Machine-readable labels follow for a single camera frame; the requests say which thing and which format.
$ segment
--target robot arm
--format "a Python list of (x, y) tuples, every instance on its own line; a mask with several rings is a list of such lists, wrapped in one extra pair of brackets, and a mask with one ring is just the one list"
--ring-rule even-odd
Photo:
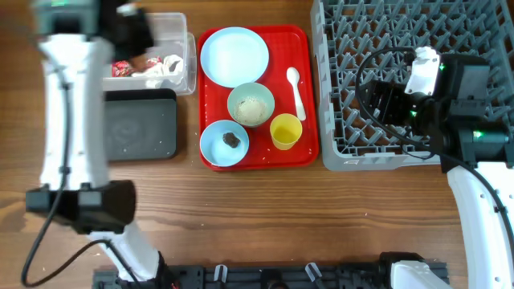
[[(141, 22), (144, 14), (125, 2), (36, 2), (39, 33), (46, 35), (40, 49), (53, 61), (43, 63), (47, 142), (42, 187), (27, 192), (27, 211), (71, 226), (92, 241), (108, 240), (118, 256), (100, 245), (116, 265), (122, 287), (134, 287), (133, 274), (142, 287), (170, 288), (167, 266), (134, 221), (135, 187), (131, 181), (110, 181), (104, 153), (104, 67), (115, 49), (121, 57), (133, 57), (153, 45), (147, 23)], [(94, 19), (99, 20), (97, 28)], [(114, 19), (122, 23), (117, 30), (133, 38), (108, 39), (116, 34)], [(63, 195), (55, 204), (60, 189)], [(58, 209), (49, 216), (53, 205)]]
[[(385, 130), (385, 124), (410, 125), (430, 137), (430, 151), (443, 156), (459, 209), (469, 287), (511, 287), (514, 141), (504, 124), (484, 119), (489, 64), (475, 56), (440, 55), (430, 47), (406, 53), (405, 59), (411, 67), (407, 85), (376, 80), (362, 89), (357, 85), (361, 112)], [(374, 109), (376, 118), (369, 113)], [(494, 197), (473, 169), (496, 189)], [(447, 288), (417, 260), (390, 264), (390, 288)]]
[[(497, 188), (512, 220), (514, 169), (505, 163), (479, 163), (478, 172)], [(455, 196), (463, 228), (469, 288), (504, 288), (512, 285), (512, 255), (501, 216), (495, 212), (495, 202), (483, 184), (469, 171), (455, 167), (447, 173)], [(450, 288), (419, 261), (399, 261), (390, 270), (393, 289)]]

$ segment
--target yellow cup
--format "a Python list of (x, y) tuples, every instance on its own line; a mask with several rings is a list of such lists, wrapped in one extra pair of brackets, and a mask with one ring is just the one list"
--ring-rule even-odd
[(276, 116), (270, 125), (273, 144), (280, 150), (292, 148), (302, 136), (303, 130), (300, 120), (289, 113)]

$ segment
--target wooden table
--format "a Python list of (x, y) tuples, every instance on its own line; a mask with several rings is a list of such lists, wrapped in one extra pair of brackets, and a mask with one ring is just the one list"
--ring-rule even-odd
[[(27, 3), (2, 0), (2, 13), (30, 23)], [(311, 36), (312, 0), (153, 0), (154, 12), (187, 15), (196, 39), (214, 26), (296, 24)], [(39, 185), (44, 101), (39, 55), (22, 37), (0, 33), (0, 288), (19, 275), (43, 220), (25, 213), (25, 191)], [(312, 59), (313, 75), (317, 75)], [(170, 265), (304, 265), (373, 261), (382, 251), (411, 251), (448, 263), (451, 284), (467, 287), (455, 200), (438, 166), (389, 172), (329, 172), (318, 156), (302, 169), (213, 173), (198, 155), (198, 97), (178, 100), (179, 154), (168, 161), (113, 165), (113, 179), (134, 180), (137, 221)], [(31, 280), (87, 242), (52, 226)], [(110, 266), (99, 248), (48, 288), (90, 288), (92, 271)]]

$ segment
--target black tray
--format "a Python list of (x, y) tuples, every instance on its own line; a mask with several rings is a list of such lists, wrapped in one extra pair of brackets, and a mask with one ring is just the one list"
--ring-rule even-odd
[(170, 158), (177, 149), (177, 95), (171, 89), (105, 92), (110, 161)]

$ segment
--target clear plastic container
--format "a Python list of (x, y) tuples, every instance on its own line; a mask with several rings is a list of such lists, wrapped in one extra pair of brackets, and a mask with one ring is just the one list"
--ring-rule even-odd
[(187, 33), (186, 16), (150, 13), (148, 19), (155, 47), (148, 49), (146, 55), (163, 60), (174, 55), (170, 70), (176, 71), (175, 75), (112, 77), (112, 65), (108, 65), (104, 70), (104, 91), (170, 88), (179, 96), (192, 94), (196, 89), (197, 56), (194, 36)]

